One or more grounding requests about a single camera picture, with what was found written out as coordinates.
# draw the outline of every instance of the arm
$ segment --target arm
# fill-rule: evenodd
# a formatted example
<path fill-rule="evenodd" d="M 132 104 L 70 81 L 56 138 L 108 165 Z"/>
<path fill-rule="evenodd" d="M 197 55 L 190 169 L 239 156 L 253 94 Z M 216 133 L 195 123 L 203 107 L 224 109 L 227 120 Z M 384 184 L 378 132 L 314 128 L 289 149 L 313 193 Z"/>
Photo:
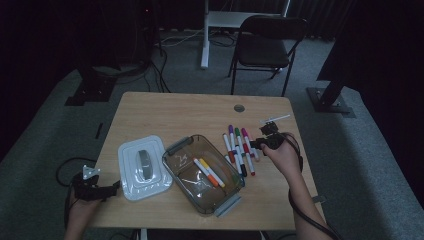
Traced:
<path fill-rule="evenodd" d="M 65 232 L 65 240 L 81 240 L 88 223 L 94 216 L 101 200 L 85 201 L 76 199 L 74 191 L 71 192 L 68 225 Z"/>
<path fill-rule="evenodd" d="M 312 201 L 312 197 L 301 173 L 297 154 L 293 147 L 288 144 L 287 141 L 284 141 L 276 150 L 268 148 L 265 144 L 262 144 L 261 147 L 264 153 L 272 160 L 277 169 L 286 178 L 293 202 L 300 211 L 328 229 L 327 224 Z M 331 239 L 327 234 L 305 221 L 295 211 L 293 214 L 299 239 Z"/>

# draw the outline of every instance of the yellow marker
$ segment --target yellow marker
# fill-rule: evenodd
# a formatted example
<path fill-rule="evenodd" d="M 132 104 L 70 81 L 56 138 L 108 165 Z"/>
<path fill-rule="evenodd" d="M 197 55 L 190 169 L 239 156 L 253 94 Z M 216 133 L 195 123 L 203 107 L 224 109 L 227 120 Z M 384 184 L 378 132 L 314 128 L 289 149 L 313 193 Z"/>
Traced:
<path fill-rule="evenodd" d="M 209 179 L 209 181 L 212 183 L 214 187 L 218 187 L 219 183 L 216 181 L 216 179 L 212 176 L 212 174 L 209 173 L 209 171 L 202 166 L 202 164 L 197 160 L 197 158 L 194 159 L 194 163 L 200 168 L 200 170 L 206 175 L 206 177 Z"/>
<path fill-rule="evenodd" d="M 202 164 L 202 166 L 205 167 L 206 170 L 208 170 L 208 172 L 216 179 L 216 181 L 218 181 L 219 186 L 225 187 L 224 182 L 218 177 L 218 175 L 215 174 L 215 172 L 209 167 L 206 161 L 203 160 L 203 158 L 200 158 L 199 160 L 200 160 L 200 164 Z"/>

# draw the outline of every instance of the dark background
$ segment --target dark background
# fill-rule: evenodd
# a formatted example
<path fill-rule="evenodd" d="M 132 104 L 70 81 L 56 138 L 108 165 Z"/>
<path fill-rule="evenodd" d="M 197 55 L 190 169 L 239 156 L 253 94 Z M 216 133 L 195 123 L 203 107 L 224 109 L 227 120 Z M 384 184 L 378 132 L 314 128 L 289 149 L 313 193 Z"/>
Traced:
<path fill-rule="evenodd" d="M 224 2 L 211 1 L 210 9 L 219 10 Z M 420 87 L 424 79 L 424 6 L 420 1 L 353 2 L 297 1 L 299 5 L 289 15 L 310 21 L 309 37 L 337 37 L 318 79 L 337 82 L 361 94 L 423 204 L 424 99 Z M 0 3 L 1 159 L 57 82 L 81 61 L 88 66 L 116 69 L 123 63 L 148 61 L 149 49 L 157 40 L 151 1 L 52 3 Z M 165 30 L 203 27 L 203 1 L 158 3 L 158 24 Z M 261 3 L 236 1 L 235 7 L 241 11 L 275 12 L 284 1 Z M 328 9 L 338 9 L 337 14 L 330 14 Z M 344 24 L 348 13 L 350 17 Z M 139 34 L 137 40 L 134 29 Z"/>

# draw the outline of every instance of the clear plastic container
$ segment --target clear plastic container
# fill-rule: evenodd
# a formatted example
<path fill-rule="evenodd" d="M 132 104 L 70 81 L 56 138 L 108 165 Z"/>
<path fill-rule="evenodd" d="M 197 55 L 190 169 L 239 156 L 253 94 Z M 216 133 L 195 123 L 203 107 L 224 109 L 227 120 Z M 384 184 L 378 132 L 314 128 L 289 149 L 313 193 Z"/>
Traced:
<path fill-rule="evenodd" d="M 214 186 L 194 159 L 203 159 L 225 186 Z M 162 160 L 199 213 L 220 217 L 240 201 L 240 175 L 204 136 L 181 139 L 166 149 Z"/>
<path fill-rule="evenodd" d="M 128 200 L 142 200 L 172 185 L 172 177 L 162 164 L 164 152 L 162 140 L 155 135 L 119 147 L 122 190 Z"/>

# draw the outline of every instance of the gray carpet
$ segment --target gray carpet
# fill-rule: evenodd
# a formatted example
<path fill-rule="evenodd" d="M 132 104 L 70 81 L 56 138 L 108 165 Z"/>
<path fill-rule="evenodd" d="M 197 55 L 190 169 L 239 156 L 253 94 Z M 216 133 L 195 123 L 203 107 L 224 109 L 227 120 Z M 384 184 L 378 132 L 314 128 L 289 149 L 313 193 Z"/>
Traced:
<path fill-rule="evenodd" d="M 214 40 L 230 43 L 225 38 Z M 212 45 L 209 68 L 202 70 L 201 46 L 199 39 L 164 46 L 168 56 L 164 81 L 176 93 L 229 94 L 231 80 L 226 75 L 233 48 Z M 423 209 L 359 94 L 348 88 L 342 91 L 356 118 L 313 109 L 305 89 L 327 86 L 327 82 L 317 82 L 316 78 L 331 47 L 332 43 L 320 40 L 303 41 L 286 92 L 318 192 L 327 198 L 323 203 L 326 218 L 343 239 L 423 239 Z M 164 62 L 158 50 L 154 51 L 153 61 L 159 68 Z M 279 96 L 282 76 L 274 80 L 268 77 L 269 73 L 240 72 L 235 94 Z M 63 237 L 66 189 L 55 180 L 56 168 L 71 157 L 97 159 L 122 94 L 160 91 L 157 79 L 153 69 L 144 75 L 120 78 L 109 102 L 88 102 L 80 107 L 64 106 L 81 81 L 79 74 L 74 71 L 57 84 L 1 162 L 0 239 Z M 103 127 L 96 137 L 99 124 Z M 67 165 L 61 179 L 69 180 L 82 164 L 87 162 Z M 87 239 L 110 239 L 121 232 L 128 235 L 130 229 L 89 229 Z M 284 233 L 269 234 L 277 239 Z"/>

